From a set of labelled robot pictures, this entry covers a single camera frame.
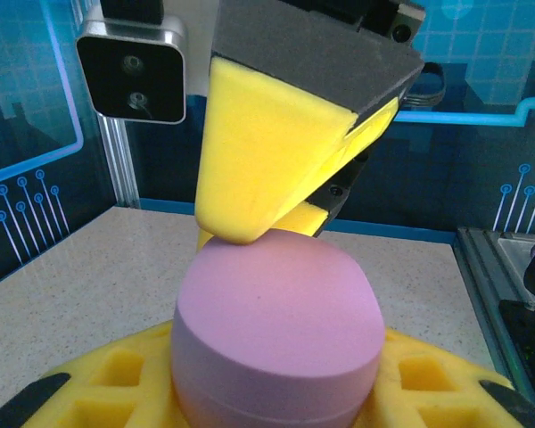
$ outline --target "speckled countertop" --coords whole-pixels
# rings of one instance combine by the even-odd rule
[[[113,208],[0,283],[0,406],[50,368],[172,317],[194,255],[188,216]],[[451,248],[325,232],[387,325],[492,367]]]

